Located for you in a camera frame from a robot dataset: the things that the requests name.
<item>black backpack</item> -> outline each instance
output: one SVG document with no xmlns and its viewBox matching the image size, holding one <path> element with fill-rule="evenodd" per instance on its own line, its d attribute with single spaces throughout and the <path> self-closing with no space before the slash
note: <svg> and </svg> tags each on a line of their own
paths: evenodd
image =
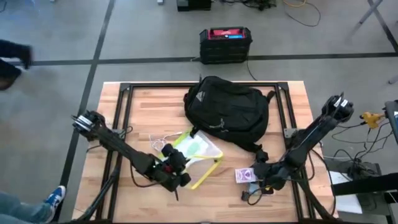
<svg viewBox="0 0 398 224">
<path fill-rule="evenodd" d="M 184 96 L 185 116 L 194 126 L 191 135 L 202 130 L 256 153 L 262 149 L 255 142 L 266 132 L 268 103 L 274 93 L 263 96 L 255 88 L 204 78 Z"/>
</svg>

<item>blue sneaker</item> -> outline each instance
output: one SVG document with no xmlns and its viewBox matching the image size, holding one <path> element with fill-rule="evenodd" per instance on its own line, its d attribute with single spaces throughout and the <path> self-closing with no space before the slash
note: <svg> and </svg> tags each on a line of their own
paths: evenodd
<svg viewBox="0 0 398 224">
<path fill-rule="evenodd" d="M 44 201 L 44 203 L 47 203 L 51 206 L 51 216 L 45 223 L 50 223 L 52 219 L 54 218 L 55 211 L 57 210 L 58 205 L 62 202 L 62 200 L 65 198 L 65 194 L 67 192 L 67 189 L 64 186 L 58 186 L 57 189 L 55 189 L 50 196 Z"/>
</svg>

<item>black metal frame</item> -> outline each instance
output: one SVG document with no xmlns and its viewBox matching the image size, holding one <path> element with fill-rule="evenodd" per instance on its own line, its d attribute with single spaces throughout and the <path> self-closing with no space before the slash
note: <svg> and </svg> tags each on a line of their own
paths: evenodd
<svg viewBox="0 0 398 224">
<path fill-rule="evenodd" d="M 118 95 L 118 100 L 117 100 L 117 104 L 116 104 L 116 111 L 115 111 L 115 115 L 114 115 L 112 128 L 113 129 L 118 128 L 118 123 L 119 123 L 120 113 L 121 113 L 121 106 L 123 103 L 123 96 L 126 92 L 127 92 L 127 104 L 126 104 L 126 109 L 125 109 L 124 119 L 123 119 L 123 130 L 125 130 L 125 131 L 127 131 L 127 128 L 128 128 L 129 115 L 130 115 L 131 103 L 132 103 L 132 94 L 133 94 L 133 91 L 135 88 L 145 88 L 145 87 L 147 87 L 147 88 L 148 87 L 149 88 L 151 88 L 151 87 L 152 88 L 158 88 L 158 87 L 189 88 L 195 84 L 196 84 L 195 82 L 121 83 L 120 87 L 119 87 L 119 95 Z M 292 100 L 290 98 L 289 85 L 287 82 L 242 82 L 239 84 L 245 85 L 245 86 L 256 86 L 256 87 L 266 86 L 266 87 L 274 88 L 275 97 L 276 97 L 277 105 L 278 105 L 280 123 L 282 126 L 282 131 L 283 131 L 283 129 L 287 128 L 284 107 L 282 104 L 282 97 L 280 94 L 280 90 L 283 90 L 285 93 L 285 97 L 286 97 L 287 110 L 289 112 L 291 128 L 297 127 L 295 116 L 294 116 L 294 111 L 293 111 Z M 285 141 L 285 146 L 286 146 L 287 139 L 285 136 L 284 136 L 284 141 Z M 119 175 L 120 175 L 120 169 L 121 169 L 123 157 L 120 153 L 118 153 L 118 156 L 116 159 L 116 165 L 114 167 L 114 170 L 112 171 L 112 174 L 110 175 L 109 173 L 111 170 L 112 158 L 113 158 L 113 152 L 108 151 L 108 154 L 106 156 L 105 166 L 104 166 L 103 180 L 101 183 L 101 191 L 100 191 L 99 195 L 95 198 L 95 201 L 91 204 L 89 209 L 79 218 L 79 220 L 89 220 L 95 211 L 96 211 L 95 220 L 97 220 L 97 221 L 104 220 L 103 219 L 104 197 L 111 186 L 113 186 L 113 187 L 112 187 L 112 192 L 111 192 L 111 198 L 109 201 L 107 220 L 109 220 L 109 221 L 113 220 L 114 207 L 116 204 L 116 198 L 117 198 L 117 194 L 118 194 Z M 300 172 L 300 174 L 304 180 L 308 179 L 307 172 L 306 172 L 305 168 Z M 300 192 L 299 192 L 299 188 L 298 188 L 298 185 L 296 182 L 292 182 L 292 189 L 293 189 L 294 201 L 295 201 L 295 206 L 296 206 L 297 218 L 298 218 L 298 220 L 301 220 L 304 218 L 304 214 L 303 214 L 303 207 L 302 207 L 301 199 L 300 199 Z M 306 198 L 306 203 L 307 203 L 307 207 L 308 207 L 309 217 L 316 218 L 314 207 L 308 198 Z"/>
</svg>

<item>shoe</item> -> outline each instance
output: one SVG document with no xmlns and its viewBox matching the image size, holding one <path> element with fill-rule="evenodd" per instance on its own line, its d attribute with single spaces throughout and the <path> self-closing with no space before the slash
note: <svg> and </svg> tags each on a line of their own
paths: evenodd
<svg viewBox="0 0 398 224">
<path fill-rule="evenodd" d="M 12 78 L 2 78 L 0 77 L 0 91 L 7 90 L 14 84 L 15 80 L 21 75 L 18 73 L 17 75 L 13 75 Z"/>
<path fill-rule="evenodd" d="M 28 70 L 32 65 L 32 47 L 27 45 L 23 46 L 19 59 L 24 64 L 24 69 Z"/>
<path fill-rule="evenodd" d="M 47 203 L 51 206 L 51 216 L 45 223 L 50 223 L 52 219 L 54 218 L 55 211 L 57 210 L 58 205 L 62 202 L 62 200 L 65 198 L 65 194 L 67 192 L 67 189 L 64 186 L 58 186 L 57 189 L 55 189 L 50 196 L 44 201 L 44 203 Z"/>
</svg>

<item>backpack logo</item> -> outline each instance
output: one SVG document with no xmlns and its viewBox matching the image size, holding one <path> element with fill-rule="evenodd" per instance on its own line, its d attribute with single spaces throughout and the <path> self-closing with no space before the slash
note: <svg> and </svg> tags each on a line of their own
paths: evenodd
<svg viewBox="0 0 398 224">
<path fill-rule="evenodd" d="M 198 98 L 198 100 L 201 101 L 201 102 L 203 101 L 204 97 L 205 97 L 205 93 L 202 92 L 202 91 L 200 91 L 200 92 L 197 94 L 197 98 Z"/>
</svg>

